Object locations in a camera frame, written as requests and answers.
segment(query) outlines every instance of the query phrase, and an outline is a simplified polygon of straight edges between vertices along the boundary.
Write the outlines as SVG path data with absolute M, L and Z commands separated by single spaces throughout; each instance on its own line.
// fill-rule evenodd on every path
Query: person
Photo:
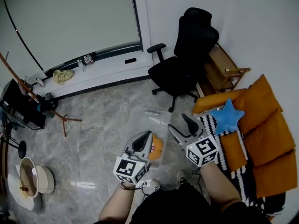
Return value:
M 228 178 L 214 162 L 200 168 L 206 189 L 211 197 L 210 205 L 206 199 L 187 182 L 183 171 L 177 174 L 179 188 L 165 191 L 157 180 L 150 186 L 153 192 L 136 209 L 131 224 L 144 223 L 262 223 L 269 220 L 255 207 L 247 207 L 241 202 L 240 195 Z M 123 188 L 132 189 L 133 185 L 121 183 Z M 118 187 L 102 209 L 96 224 L 125 223 L 130 213 L 134 190 Z

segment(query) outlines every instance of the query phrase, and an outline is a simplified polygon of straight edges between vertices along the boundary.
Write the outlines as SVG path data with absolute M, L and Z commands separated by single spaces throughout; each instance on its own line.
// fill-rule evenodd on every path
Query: white cube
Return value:
M 212 162 L 217 157 L 218 145 L 213 136 L 200 139 L 187 146 L 186 157 L 191 160 L 196 166 L 201 167 L 209 162 Z
M 147 163 L 129 158 L 117 157 L 113 173 L 121 182 L 137 184 L 146 174 Z

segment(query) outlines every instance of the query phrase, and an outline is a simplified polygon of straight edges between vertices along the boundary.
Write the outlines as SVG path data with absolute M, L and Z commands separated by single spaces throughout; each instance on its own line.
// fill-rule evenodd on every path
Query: sneaker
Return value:
M 179 185 L 182 185 L 183 183 L 187 182 L 186 174 L 181 170 L 177 173 L 177 181 Z
M 161 188 L 161 183 L 159 181 L 157 181 L 156 179 L 153 179 L 152 181 L 150 181 L 149 184 L 153 188 L 154 192 L 159 191 Z

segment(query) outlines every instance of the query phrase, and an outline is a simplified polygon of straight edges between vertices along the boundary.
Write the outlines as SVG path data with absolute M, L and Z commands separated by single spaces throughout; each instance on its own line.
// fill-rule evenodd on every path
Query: chair backrest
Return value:
M 199 63 L 204 61 L 219 39 L 211 27 L 212 15 L 199 8 L 189 8 L 179 19 L 178 39 L 174 54 L 179 59 Z

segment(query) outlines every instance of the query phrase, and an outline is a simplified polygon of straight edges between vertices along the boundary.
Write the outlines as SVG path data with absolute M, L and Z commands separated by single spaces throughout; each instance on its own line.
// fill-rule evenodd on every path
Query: bottle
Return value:
M 83 65 L 82 61 L 77 60 L 78 66 L 81 67 L 82 71 L 86 71 L 86 67 Z
M 40 78 L 36 78 L 36 82 L 38 82 L 41 87 L 45 87 L 45 83 Z
M 86 65 L 90 65 L 89 59 L 86 56 L 84 56 L 84 62 Z
M 89 59 L 89 63 L 90 65 L 93 65 L 94 64 L 94 61 L 93 61 L 93 58 L 90 54 L 87 55 L 87 58 Z

